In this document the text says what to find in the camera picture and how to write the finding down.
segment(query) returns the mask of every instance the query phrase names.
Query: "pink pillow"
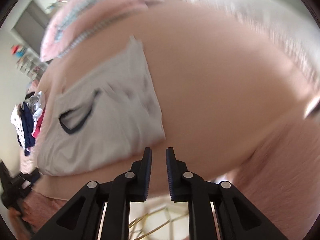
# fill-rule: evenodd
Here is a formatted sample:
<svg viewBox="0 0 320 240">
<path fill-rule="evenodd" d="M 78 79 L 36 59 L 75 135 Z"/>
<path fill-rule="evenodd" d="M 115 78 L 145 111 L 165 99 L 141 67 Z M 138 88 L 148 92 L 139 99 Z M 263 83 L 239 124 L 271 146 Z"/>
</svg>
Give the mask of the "pink pillow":
<svg viewBox="0 0 320 240">
<path fill-rule="evenodd" d="M 146 2 L 157 0 L 71 0 L 50 21 L 41 44 L 40 58 L 57 57 L 84 31 L 104 19 L 147 9 Z"/>
</svg>

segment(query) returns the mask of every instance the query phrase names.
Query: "navy blue clothing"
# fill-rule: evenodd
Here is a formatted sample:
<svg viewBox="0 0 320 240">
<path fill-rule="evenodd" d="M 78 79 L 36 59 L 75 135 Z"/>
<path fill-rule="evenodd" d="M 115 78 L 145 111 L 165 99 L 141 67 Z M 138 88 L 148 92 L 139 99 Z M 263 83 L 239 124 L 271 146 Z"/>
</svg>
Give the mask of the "navy blue clothing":
<svg viewBox="0 0 320 240">
<path fill-rule="evenodd" d="M 30 155 L 30 152 L 27 150 L 28 147 L 32 147 L 36 143 L 36 139 L 31 135 L 33 132 L 33 118 L 32 114 L 25 102 L 23 102 L 23 111 L 21 113 L 21 122 L 23 127 L 24 134 L 24 155 Z"/>
</svg>

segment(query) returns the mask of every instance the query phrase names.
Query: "wall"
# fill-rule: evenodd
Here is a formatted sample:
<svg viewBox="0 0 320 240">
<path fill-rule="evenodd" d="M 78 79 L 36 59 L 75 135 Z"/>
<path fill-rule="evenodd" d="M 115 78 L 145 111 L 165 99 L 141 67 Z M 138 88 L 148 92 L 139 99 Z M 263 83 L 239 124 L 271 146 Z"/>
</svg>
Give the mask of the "wall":
<svg viewBox="0 0 320 240">
<path fill-rule="evenodd" d="M 10 122 L 10 116 L 14 105 L 23 101 L 27 85 L 30 79 L 15 68 L 17 58 L 11 55 L 11 46 L 18 43 L 12 34 L 11 29 L 19 19 L 20 15 L 31 0 L 19 0 L 13 10 L 8 15 L 6 21 L 0 29 L 0 90 L 2 91 L 2 101 L 0 107 L 0 159 L 2 159 L 8 169 L 16 174 L 19 172 L 19 144 L 15 127 Z M 43 9 L 56 0 L 35 0 Z M 8 222 L 7 210 L 0 201 L 0 214 Z"/>
</svg>

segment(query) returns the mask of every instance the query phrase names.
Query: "bed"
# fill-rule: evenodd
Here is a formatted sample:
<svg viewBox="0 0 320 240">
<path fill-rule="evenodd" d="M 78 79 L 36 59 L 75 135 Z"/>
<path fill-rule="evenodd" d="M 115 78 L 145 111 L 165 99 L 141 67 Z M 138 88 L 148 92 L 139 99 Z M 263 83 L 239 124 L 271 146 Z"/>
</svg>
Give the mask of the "bed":
<svg viewBox="0 0 320 240">
<path fill-rule="evenodd" d="M 308 32 L 299 33 L 294 31 L 296 29 L 286 29 L 285 32 L 289 32 L 289 36 L 294 38 L 292 43 L 287 43 L 284 42 L 287 41 L 285 35 L 275 35 L 275 33 L 279 34 L 279 31 L 272 25 L 265 25 L 266 22 L 263 22 L 264 17 L 260 18 L 260 20 L 262 19 L 261 21 L 257 20 L 258 17 L 255 18 L 256 20 L 254 22 L 249 21 L 249 19 L 253 17 L 252 14 L 249 14 L 246 18 L 241 8 L 230 11 L 230 6 L 227 4 L 224 4 L 224 7 L 221 9 L 221 3 L 219 1 L 221 0 L 214 0 L 214 2 L 212 2 L 212 0 L 191 0 L 191 2 L 197 3 L 196 6 L 199 6 L 194 7 L 180 0 L 165 0 L 161 4 L 148 8 L 148 11 L 141 15 L 132 15 L 116 25 L 110 25 L 109 28 L 101 30 L 99 37 L 103 37 L 104 41 L 109 41 L 107 44 L 112 44 L 107 45 L 103 51 L 99 49 L 99 39 L 97 36 L 92 36 L 89 39 L 84 39 L 77 43 L 67 53 L 62 54 L 61 58 L 57 58 L 52 62 L 51 67 L 47 71 L 47 75 L 44 76 L 37 88 L 46 93 L 48 102 L 47 108 L 49 110 L 46 110 L 48 114 L 45 115 L 44 126 L 47 125 L 49 127 L 51 124 L 52 117 L 50 116 L 50 108 L 54 108 L 56 95 L 63 93 L 64 90 L 67 91 L 68 88 L 72 87 L 77 80 L 81 79 L 81 77 L 88 73 L 93 67 L 106 58 L 112 58 L 113 55 L 124 49 L 128 38 L 133 34 L 136 39 L 141 40 L 143 43 L 153 86 L 164 117 L 163 123 L 166 133 L 166 143 L 159 143 L 153 147 L 156 161 L 159 163 L 161 161 L 163 162 L 161 152 L 165 151 L 168 144 L 175 144 L 178 155 L 179 152 L 180 154 L 184 154 L 188 151 L 207 152 L 212 148 L 223 152 L 223 155 L 214 155 L 211 156 L 211 159 L 206 160 L 212 163 L 211 169 L 207 171 L 201 168 L 201 165 L 199 165 L 201 162 L 197 160 L 196 156 L 189 160 L 189 162 L 194 163 L 192 170 L 204 174 L 204 177 L 207 179 L 214 178 L 235 168 L 252 154 L 257 143 L 271 131 L 280 119 L 282 120 L 284 116 L 292 114 L 292 112 L 295 112 L 294 114 L 297 117 L 303 118 L 308 111 L 310 111 L 308 108 L 317 102 L 319 82 L 317 76 L 318 68 L 316 66 L 317 54 L 314 52 L 316 46 L 307 46 L 303 39 L 309 41 L 313 38 L 312 42 L 317 44 L 318 41 L 313 33 L 317 33 L 318 30 L 316 30 L 315 24 L 310 20 L 299 22 L 294 27 L 298 28 L 301 25 L 307 24 L 309 26 Z M 309 0 L 304 0 L 304 2 L 308 5 L 309 9 L 312 8 L 311 13 L 313 17 L 315 17 L 316 23 L 318 23 L 318 14 L 315 5 Z M 215 11 L 214 14 L 212 14 L 212 7 L 218 8 L 220 11 Z M 242 24 L 239 25 L 237 21 L 231 22 L 230 14 L 226 16 L 225 12 L 230 12 L 230 14 Z M 203 23 L 199 24 L 196 20 L 190 21 L 190 15 L 192 15 L 194 19 L 201 18 Z M 210 67 L 205 64 L 205 62 L 217 61 L 218 55 L 222 55 L 223 51 L 230 49 L 230 44 L 223 43 L 224 40 L 222 36 L 215 33 L 214 35 L 220 41 L 221 46 L 214 47 L 210 36 L 202 33 L 201 29 L 213 28 L 215 26 L 221 27 L 221 21 L 223 25 L 226 26 L 223 36 L 229 35 L 229 38 L 237 37 L 236 43 L 231 48 L 231 50 L 235 51 L 235 55 L 237 55 L 236 58 L 241 58 L 244 50 L 255 52 L 259 55 L 258 58 L 255 58 L 256 61 L 246 61 L 248 60 L 248 56 L 244 57 L 241 62 L 242 69 L 247 65 L 258 65 L 262 58 L 263 61 L 266 61 L 266 65 L 262 67 L 263 71 L 261 73 L 252 67 L 246 69 L 246 71 L 252 73 L 255 77 L 260 76 L 258 78 L 259 81 L 264 81 L 264 83 L 256 84 L 252 80 L 252 83 L 246 87 L 246 82 L 244 82 L 246 80 L 245 76 L 241 76 L 242 72 L 237 72 L 235 68 L 230 68 L 230 72 L 222 71 L 219 73 L 219 76 L 212 75 Z M 178 29 L 179 31 L 173 33 L 173 29 Z M 186 37 L 184 32 L 190 30 L 193 30 L 197 35 Z M 245 33 L 245 36 L 250 36 L 252 38 L 251 42 L 247 43 L 245 41 L 246 38 L 237 35 L 239 30 L 241 30 L 242 34 Z M 269 44 L 271 37 L 273 37 L 271 43 L 276 45 L 274 47 Z M 300 47 L 294 47 L 292 49 L 292 44 L 296 44 L 297 40 L 302 40 Z M 191 44 L 200 44 L 199 41 L 202 41 L 201 46 L 191 46 Z M 240 48 L 238 46 L 239 44 L 245 45 L 243 48 Z M 85 46 L 90 48 L 90 50 L 85 51 Z M 186 50 L 192 51 L 193 53 L 186 56 Z M 281 68 L 281 74 L 276 71 L 279 68 L 279 64 L 270 60 L 268 53 L 264 54 L 262 53 L 263 51 L 275 55 L 275 58 L 282 59 L 281 64 L 286 67 Z M 194 57 L 194 52 L 202 53 L 201 55 L 211 55 L 209 58 L 203 59 L 201 64 L 199 57 Z M 229 61 L 229 58 L 228 54 L 225 54 L 218 64 L 222 65 L 227 62 L 227 64 L 234 65 L 232 60 Z M 71 65 L 77 65 L 78 71 L 76 75 Z M 188 66 L 187 73 L 185 75 L 179 74 L 182 73 L 183 70 L 185 71 L 186 65 Z M 198 65 L 206 67 L 192 69 L 192 66 L 195 67 Z M 270 66 L 274 67 L 271 72 L 268 69 Z M 197 76 L 197 73 L 203 71 L 205 71 L 210 78 L 203 80 L 203 83 L 199 85 L 194 81 L 194 77 Z M 67 80 L 61 79 L 61 76 L 64 74 L 67 75 Z M 290 81 L 286 80 L 284 82 L 283 77 L 288 77 L 289 75 Z M 208 97 L 205 91 L 219 91 L 219 89 L 223 88 L 223 83 L 219 82 L 219 78 L 231 79 L 233 85 L 226 94 Z M 215 84 L 209 82 L 209 80 L 212 79 L 216 81 Z M 185 86 L 184 83 L 186 80 L 192 85 Z M 164 82 L 167 82 L 165 89 L 163 88 Z M 270 82 L 273 83 L 273 87 L 262 90 L 262 94 L 275 94 L 275 91 L 285 91 L 285 93 L 278 93 L 278 97 L 260 99 L 257 95 L 253 95 L 252 97 L 244 96 L 252 87 L 261 89 L 262 87 L 267 87 Z M 244 87 L 244 90 L 239 91 L 237 87 Z M 179 96 L 172 93 L 172 91 L 179 91 L 179 89 L 181 91 L 180 94 L 178 94 Z M 201 96 L 194 93 L 195 89 L 201 91 Z M 186 91 L 188 91 L 189 96 L 182 97 L 181 93 L 185 93 Z M 230 101 L 224 100 L 224 98 L 230 96 L 232 96 Z M 215 104 L 200 106 L 201 102 L 208 100 L 223 104 L 227 110 L 215 110 L 216 117 L 211 119 L 205 118 L 209 112 L 216 109 Z M 247 106 L 250 107 L 243 107 L 242 104 L 244 104 L 244 102 L 247 102 Z M 277 105 L 279 107 L 270 114 L 270 105 Z M 239 115 L 231 119 L 230 113 L 236 108 L 239 110 Z M 257 115 L 255 110 L 259 110 L 259 114 L 263 113 L 263 120 L 261 120 L 260 115 Z M 242 119 L 243 122 L 250 125 L 243 125 L 241 122 L 237 122 L 237 118 Z M 235 123 L 239 129 L 230 133 Z M 193 127 L 192 130 L 188 129 L 190 124 Z M 218 131 L 211 131 L 209 127 L 212 126 L 218 127 Z M 211 142 L 212 140 L 209 137 L 204 136 L 203 130 L 210 130 L 210 136 L 219 139 Z M 186 143 L 182 137 L 188 138 L 188 143 Z M 197 145 L 197 148 L 194 149 L 195 144 L 191 138 L 204 143 Z M 38 155 L 39 152 L 39 149 L 35 149 L 35 155 Z M 95 178 L 99 182 L 109 180 L 109 178 L 114 177 L 115 174 L 127 170 L 128 165 L 139 157 L 139 154 L 133 155 L 112 166 L 99 167 L 97 170 L 88 171 L 90 175 L 74 173 L 71 176 L 64 174 L 64 177 L 45 176 L 36 190 L 48 197 L 68 199 L 77 191 L 80 185 L 82 186 L 87 181 L 88 177 L 90 177 L 90 179 Z M 161 177 L 163 171 L 164 167 L 161 167 L 153 172 L 153 185 L 155 185 L 155 178 Z M 166 191 L 165 184 L 165 182 L 158 181 L 157 188 L 151 185 L 150 190 L 154 194 L 163 193 Z"/>
</svg>

